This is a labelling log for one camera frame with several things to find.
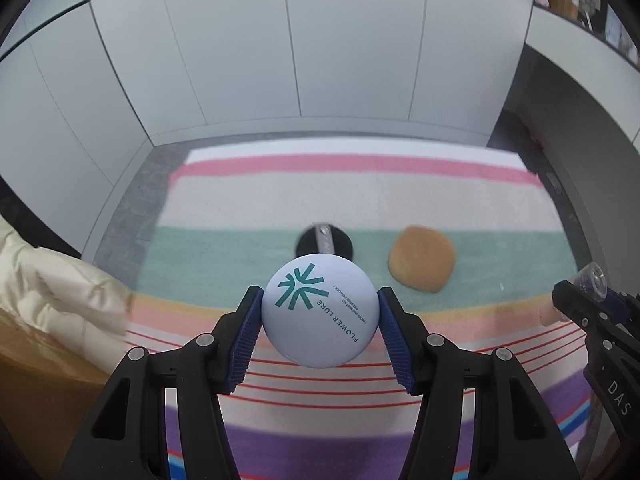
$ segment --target red stripe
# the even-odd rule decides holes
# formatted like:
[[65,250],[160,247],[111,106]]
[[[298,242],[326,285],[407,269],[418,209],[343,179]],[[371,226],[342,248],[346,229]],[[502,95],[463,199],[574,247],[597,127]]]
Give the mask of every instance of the red stripe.
[[540,365],[538,368],[533,368],[533,370],[529,370],[529,371],[527,372],[527,374],[531,375],[533,372],[537,372],[538,370],[542,370],[542,368],[544,368],[544,367],[546,367],[546,366],[549,366],[549,365],[551,365],[551,364],[553,364],[553,363],[555,363],[555,362],[558,362],[560,359],[564,359],[565,357],[567,357],[568,355],[571,355],[571,354],[572,354],[572,353],[574,353],[574,352],[577,352],[580,348],[584,348],[584,343],[583,343],[583,344],[581,344],[580,346],[578,346],[578,348],[574,348],[574,349],[573,349],[573,350],[571,350],[570,352],[567,352],[566,354],[561,355],[560,357],[558,357],[558,358],[554,359],[553,361],[549,361],[548,363],[545,363],[545,364],[543,364],[543,365]]
[[[136,344],[136,343],[132,343],[131,341],[127,341],[126,339],[124,340],[124,342],[125,342],[126,344],[128,344],[128,345],[131,345],[132,347],[142,346],[142,345],[139,345],[139,344]],[[157,353],[159,353],[159,352],[160,352],[160,350],[155,350],[155,349],[153,349],[153,348],[149,348],[148,346],[145,346],[144,348],[146,348],[147,350],[149,350],[149,353],[157,354]]]
[[552,332],[555,332],[556,330],[560,330],[561,328],[565,328],[568,325],[571,325],[572,321],[569,321],[567,323],[562,324],[561,326],[557,326],[555,328],[552,328],[551,330],[546,330],[544,332],[540,332],[539,334],[534,334],[534,335],[530,335],[528,337],[523,337],[522,339],[516,339],[516,341],[510,341],[508,343],[502,343],[501,345],[497,345],[497,346],[489,346],[487,348],[482,348],[480,350],[475,350],[476,352],[488,352],[488,351],[493,351],[496,348],[500,348],[501,346],[509,346],[509,345],[515,345],[518,343],[522,343],[524,341],[529,341],[530,339],[535,339],[537,337],[540,337],[542,335],[546,335],[546,334],[550,334]]
[[361,381],[395,381],[395,377],[366,377],[366,378],[320,378],[320,377],[294,377],[290,375],[262,374],[247,370],[247,375],[255,375],[258,377],[268,377],[273,379],[287,379],[292,381],[320,381],[327,383],[357,383]]
[[527,348],[526,350],[521,350],[520,352],[515,352],[514,355],[522,355],[522,354],[526,354],[527,352],[531,352],[532,350],[537,350],[538,348],[542,348],[543,346],[546,346],[548,344],[555,343],[556,341],[559,341],[562,338],[567,337],[568,335],[575,334],[576,332],[579,332],[580,330],[582,330],[582,329],[581,328],[576,328],[575,330],[573,330],[571,332],[568,332],[568,333],[566,333],[564,335],[561,335],[560,337],[556,337],[555,339],[552,339],[552,340],[547,341],[545,343],[540,343],[539,345],[532,346],[531,348]]
[[172,343],[171,341],[165,341],[164,339],[158,339],[157,337],[151,337],[150,335],[141,334],[140,332],[133,332],[133,330],[127,330],[130,334],[139,335],[140,337],[145,337],[147,339],[152,339],[153,341],[158,341],[159,343],[164,343],[167,345],[175,346],[178,348],[182,348],[182,345],[178,345],[178,343]]
[[399,390],[371,390],[369,392],[315,392],[313,390],[289,390],[287,388],[273,388],[271,386],[257,386],[256,384],[238,384],[243,388],[251,388],[253,390],[265,390],[267,392],[281,392],[284,394],[299,394],[299,395],[336,395],[336,396],[353,396],[353,395],[383,395],[383,394],[402,394],[405,393],[405,389]]
[[565,346],[570,345],[571,343],[575,343],[575,342],[576,342],[576,341],[578,341],[579,339],[583,339],[583,338],[584,338],[584,336],[585,336],[584,334],[581,334],[581,335],[579,335],[577,338],[575,338],[575,339],[571,339],[571,341],[569,341],[568,343],[564,343],[562,346],[559,346],[558,348],[554,348],[553,350],[549,350],[549,352],[545,352],[545,353],[543,353],[543,354],[540,354],[540,355],[537,355],[537,356],[535,356],[535,357],[532,357],[531,359],[528,359],[528,360],[526,360],[526,361],[523,361],[523,362],[521,362],[520,364],[521,364],[521,365],[525,365],[525,364],[527,364],[527,363],[530,363],[530,362],[532,362],[532,361],[535,361],[536,359],[540,359],[541,357],[544,357],[544,356],[546,356],[546,355],[552,354],[553,352],[556,352],[556,351],[558,351],[559,349],[564,348]]
[[238,396],[233,394],[228,396],[229,399],[247,400],[249,402],[258,402],[259,404],[270,404],[272,406],[285,406],[287,408],[314,408],[316,410],[368,410],[370,408],[393,408],[396,406],[409,406],[411,404],[420,404],[421,400],[409,400],[407,402],[389,402],[387,404],[355,404],[353,406],[323,406],[321,404],[295,404],[293,402],[276,402],[275,400],[251,399],[249,397]]
[[401,173],[430,174],[458,178],[481,178],[494,182],[529,184],[542,187],[539,178],[526,170],[505,168],[423,156],[351,155],[345,153],[312,153],[290,155],[244,156],[201,160],[174,171],[169,180],[172,188],[182,176],[231,176],[240,174],[273,173]]
[[238,474],[240,475],[241,478],[243,478],[243,480],[269,480],[264,476],[253,476],[253,475],[247,475],[245,473],[238,473]]
[[[289,361],[273,361],[271,359],[251,358],[251,361],[254,363],[263,363],[268,365],[300,366],[298,364],[295,364]],[[345,365],[340,365],[337,368],[369,368],[373,366],[391,366],[391,363],[361,363],[361,364],[348,363]]]

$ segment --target clear plastic cup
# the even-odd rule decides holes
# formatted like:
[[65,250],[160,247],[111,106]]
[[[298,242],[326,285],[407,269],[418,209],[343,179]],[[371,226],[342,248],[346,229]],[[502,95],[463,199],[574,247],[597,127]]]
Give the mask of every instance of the clear plastic cup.
[[[598,303],[607,297],[607,279],[596,262],[585,265],[567,281]],[[540,324],[543,326],[549,326],[558,321],[569,321],[567,316],[554,307],[551,297],[540,304],[538,313]]]

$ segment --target black round object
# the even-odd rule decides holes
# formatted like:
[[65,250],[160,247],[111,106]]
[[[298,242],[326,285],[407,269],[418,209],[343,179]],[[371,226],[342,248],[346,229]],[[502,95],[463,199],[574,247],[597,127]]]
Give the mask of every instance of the black round object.
[[[330,226],[331,236],[334,239],[334,251],[337,256],[353,261],[353,244],[347,233],[338,229],[336,226]],[[296,243],[296,258],[305,256],[306,254],[317,254],[318,242],[316,241],[316,226],[307,229]]]

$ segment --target teal stripe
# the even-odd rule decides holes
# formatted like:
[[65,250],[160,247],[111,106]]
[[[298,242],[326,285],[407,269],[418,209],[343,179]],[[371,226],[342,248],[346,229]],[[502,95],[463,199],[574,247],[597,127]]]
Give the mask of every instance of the teal stripe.
[[[140,275],[143,294],[202,306],[235,308],[249,285],[266,286],[294,256],[299,233],[196,231],[158,227]],[[386,266],[398,236],[391,231],[349,231],[354,262],[376,288],[390,285],[405,309],[434,312],[548,294],[576,271],[563,232],[445,232],[457,262],[437,294],[396,282]]]
[[458,471],[457,473],[453,473],[451,480],[466,480],[469,476],[469,469],[465,469],[462,471]]

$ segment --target gray floor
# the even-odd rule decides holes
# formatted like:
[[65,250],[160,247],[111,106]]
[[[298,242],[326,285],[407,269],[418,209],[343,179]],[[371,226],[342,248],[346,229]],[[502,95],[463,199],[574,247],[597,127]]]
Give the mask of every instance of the gray floor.
[[[100,242],[94,265],[131,288],[136,288],[146,251],[166,199],[169,175],[184,162],[190,150],[251,140],[338,135],[341,134],[256,134],[178,142],[154,148],[124,193]],[[578,268],[590,262],[591,255],[584,234],[558,178],[542,150],[530,138],[528,131],[516,115],[509,112],[500,115],[488,147],[517,152],[529,171],[540,176],[556,204]]]

